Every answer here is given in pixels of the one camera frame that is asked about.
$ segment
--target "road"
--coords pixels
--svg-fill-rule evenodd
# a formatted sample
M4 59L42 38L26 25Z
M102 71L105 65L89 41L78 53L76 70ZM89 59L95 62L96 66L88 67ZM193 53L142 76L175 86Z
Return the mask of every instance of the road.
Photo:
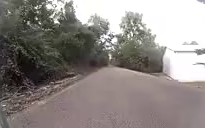
M205 128L205 91L103 68L14 117L13 128Z

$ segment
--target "sky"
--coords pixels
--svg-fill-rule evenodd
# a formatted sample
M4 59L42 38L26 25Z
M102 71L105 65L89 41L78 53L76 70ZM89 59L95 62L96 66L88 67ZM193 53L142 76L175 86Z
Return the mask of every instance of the sky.
M110 22L111 31L120 33L125 11L143 14L143 22L163 46L197 41L205 45L205 5L197 0L74 0L76 15L86 23L97 13Z

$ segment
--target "asphalt road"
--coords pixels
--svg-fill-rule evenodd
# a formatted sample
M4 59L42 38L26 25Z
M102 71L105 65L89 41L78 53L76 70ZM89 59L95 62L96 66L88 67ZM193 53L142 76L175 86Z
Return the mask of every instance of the asphalt road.
M205 91L103 68L18 114L13 128L205 128Z

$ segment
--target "building wall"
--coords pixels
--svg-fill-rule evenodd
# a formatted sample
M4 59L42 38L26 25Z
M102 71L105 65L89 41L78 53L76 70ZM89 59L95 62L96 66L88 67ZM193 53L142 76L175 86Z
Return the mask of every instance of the building wall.
M205 81L205 55L194 52L171 52L166 50L163 58L163 72L182 82Z
M163 56L163 73L174 78L174 71L173 71L173 60L174 60L175 53L174 51L166 48L164 56Z

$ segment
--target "white building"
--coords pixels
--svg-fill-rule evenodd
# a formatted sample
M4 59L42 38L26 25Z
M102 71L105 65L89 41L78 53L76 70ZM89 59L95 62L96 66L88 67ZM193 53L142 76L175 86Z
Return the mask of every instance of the white building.
M197 55L196 49L205 48L200 45L180 45L173 48L166 47L163 56L163 73L181 81L205 81L205 55Z

